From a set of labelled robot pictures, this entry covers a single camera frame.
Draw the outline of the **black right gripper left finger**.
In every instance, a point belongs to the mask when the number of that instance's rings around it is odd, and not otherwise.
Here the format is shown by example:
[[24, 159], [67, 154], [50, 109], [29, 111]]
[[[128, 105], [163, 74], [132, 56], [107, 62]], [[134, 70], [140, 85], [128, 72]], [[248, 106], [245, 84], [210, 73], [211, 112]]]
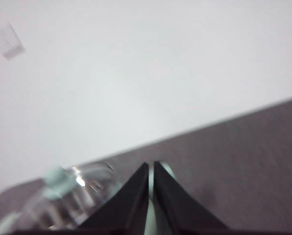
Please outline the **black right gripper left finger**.
[[43, 177], [43, 187], [11, 215], [8, 235], [141, 235], [148, 207], [149, 166], [121, 184], [106, 163], [64, 169]]

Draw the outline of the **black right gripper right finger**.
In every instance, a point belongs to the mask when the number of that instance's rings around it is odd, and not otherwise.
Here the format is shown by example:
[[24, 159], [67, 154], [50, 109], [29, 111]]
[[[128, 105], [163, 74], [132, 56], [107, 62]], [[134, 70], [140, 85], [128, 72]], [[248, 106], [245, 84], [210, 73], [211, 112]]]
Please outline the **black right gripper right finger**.
[[170, 235], [289, 235], [285, 231], [232, 229], [194, 200], [164, 168], [153, 164], [153, 199], [157, 224]]

